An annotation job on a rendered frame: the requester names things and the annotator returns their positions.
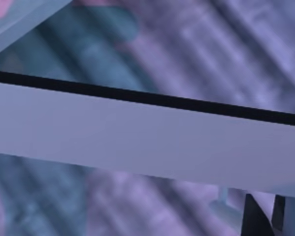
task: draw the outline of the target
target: blurry background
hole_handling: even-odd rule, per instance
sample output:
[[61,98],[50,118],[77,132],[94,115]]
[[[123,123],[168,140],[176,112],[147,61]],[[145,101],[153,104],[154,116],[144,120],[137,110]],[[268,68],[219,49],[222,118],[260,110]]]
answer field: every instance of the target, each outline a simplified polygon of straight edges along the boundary
[[[75,0],[2,51],[0,71],[295,113],[295,0]],[[217,195],[0,155],[0,236],[239,235],[209,210]]]

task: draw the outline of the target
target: dark triangular object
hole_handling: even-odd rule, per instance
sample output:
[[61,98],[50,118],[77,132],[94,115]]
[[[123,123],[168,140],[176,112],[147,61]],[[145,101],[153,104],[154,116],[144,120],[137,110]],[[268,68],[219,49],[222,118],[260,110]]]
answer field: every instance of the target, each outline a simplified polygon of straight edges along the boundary
[[280,232],[283,229],[284,209],[285,209],[285,197],[276,195],[271,222],[272,222],[273,228],[277,229]]
[[275,236],[270,221],[251,194],[246,195],[241,236]]

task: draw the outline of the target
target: black strip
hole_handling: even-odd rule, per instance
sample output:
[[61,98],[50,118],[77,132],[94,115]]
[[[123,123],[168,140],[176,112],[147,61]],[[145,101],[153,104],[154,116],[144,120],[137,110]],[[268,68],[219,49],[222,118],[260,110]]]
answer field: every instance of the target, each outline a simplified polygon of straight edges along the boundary
[[295,115],[293,114],[125,89],[45,79],[7,72],[0,72],[0,83],[295,126]]

